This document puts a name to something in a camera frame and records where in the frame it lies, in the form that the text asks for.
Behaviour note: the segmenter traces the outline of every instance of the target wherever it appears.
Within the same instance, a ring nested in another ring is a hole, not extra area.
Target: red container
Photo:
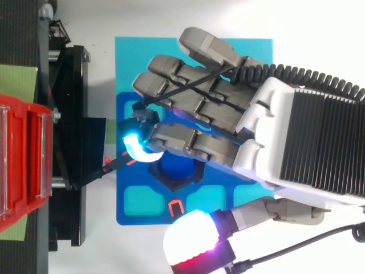
[[[49,109],[0,94],[0,232],[50,195],[52,127]]]

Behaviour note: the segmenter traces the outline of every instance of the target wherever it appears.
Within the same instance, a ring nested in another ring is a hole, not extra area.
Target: black metal stand
[[[58,240],[71,240],[71,246],[85,241],[86,187],[72,185],[103,165],[106,119],[86,117],[86,56],[83,46],[64,47],[50,62],[53,104],[61,113],[54,125],[53,177],[63,184],[50,197],[50,251],[57,251]]]

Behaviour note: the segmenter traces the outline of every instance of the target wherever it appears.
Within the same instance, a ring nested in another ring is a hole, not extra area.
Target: white background
[[[88,115],[115,119],[117,36],[179,37],[189,26],[218,37],[273,38],[274,63],[318,70],[365,86],[364,4],[359,0],[58,0],[75,45],[91,53]],[[105,154],[116,156],[115,146]],[[165,225],[123,227],[116,222],[116,176],[87,190],[87,237],[81,247],[59,241],[51,274],[165,274]],[[340,225],[365,221],[358,208],[327,214],[316,227],[268,221],[231,238],[239,260],[255,259]],[[365,244],[351,232],[332,236],[254,266],[248,273],[365,273]]]

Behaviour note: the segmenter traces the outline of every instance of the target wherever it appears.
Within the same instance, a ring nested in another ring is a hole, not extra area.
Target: black cable
[[[277,257],[280,257],[282,255],[288,254],[292,251],[298,250],[302,247],[305,247],[309,244],[315,243],[316,241],[322,240],[326,237],[335,235],[337,233],[341,233],[344,231],[348,231],[348,230],[352,230],[352,236],[354,237],[354,239],[358,242],[358,243],[365,243],[365,222],[363,223],[359,223],[359,224],[352,224],[352,225],[347,225],[344,227],[339,227],[330,231],[327,231],[323,234],[320,234],[316,237],[313,237],[311,239],[305,240],[301,243],[298,243],[296,245],[293,245],[291,247],[282,249],[278,252],[266,255],[264,257],[261,258],[257,258],[255,260],[246,260],[246,261],[240,261],[238,263],[235,263],[233,265],[233,267],[229,268],[225,268],[226,269],[226,273],[229,274],[239,274],[239,273],[243,273],[245,272],[247,269],[252,268],[253,265],[256,264],[261,264],[263,262],[269,261],[271,259],[275,259]]]
[[[215,77],[218,77],[220,76],[221,74],[229,71],[229,70],[232,70],[233,68],[230,67],[230,66],[224,66],[222,67],[221,69],[217,70],[217,71],[214,71],[212,73],[210,73],[209,75],[203,77],[203,78],[200,78],[194,82],[191,82],[189,84],[186,84],[185,86],[182,86],[182,87],[179,87],[171,92],[168,92],[166,94],[162,94],[161,96],[158,96],[158,97],[155,97],[155,98],[148,98],[148,99],[144,99],[144,100],[141,100],[135,104],[133,104],[132,108],[133,110],[142,110],[142,109],[145,109],[146,107],[148,107],[150,104],[154,104],[154,103],[157,103],[161,100],[164,100],[164,99],[167,99],[169,98],[170,96],[174,96],[178,93],[181,93],[185,90],[188,90],[190,88],[193,88],[193,87],[196,87],[200,84],[203,84]]]
[[[102,168],[98,168],[94,172],[86,175],[85,177],[83,177],[78,182],[72,183],[71,187],[72,187],[73,190],[79,190],[79,189],[83,188],[84,186],[92,183],[96,179],[100,179],[104,175],[106,175],[106,174],[108,174],[108,173],[110,173],[114,170],[117,170],[118,168],[128,164],[128,162],[130,162],[132,160],[133,159],[132,159],[132,157],[130,157],[129,154],[126,154],[126,155],[124,155],[120,158],[116,158],[113,161],[111,161],[110,163],[103,166]]]
[[[317,71],[305,70],[304,68],[267,64],[255,67],[243,64],[233,69],[230,82],[232,85],[238,83],[262,84],[269,77],[276,77],[287,84],[305,86],[365,103],[365,88],[360,89],[359,86],[353,86],[351,82]]]

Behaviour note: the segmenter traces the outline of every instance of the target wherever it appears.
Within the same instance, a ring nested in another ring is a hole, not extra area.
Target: glowing fingertip sensor
[[[147,153],[143,150],[142,145],[138,140],[137,134],[129,134],[123,138],[125,149],[128,154],[138,162],[150,163],[159,160],[163,152],[159,153]]]
[[[166,231],[164,252],[170,265],[177,265],[213,250],[219,234],[209,214],[194,210],[177,219]]]

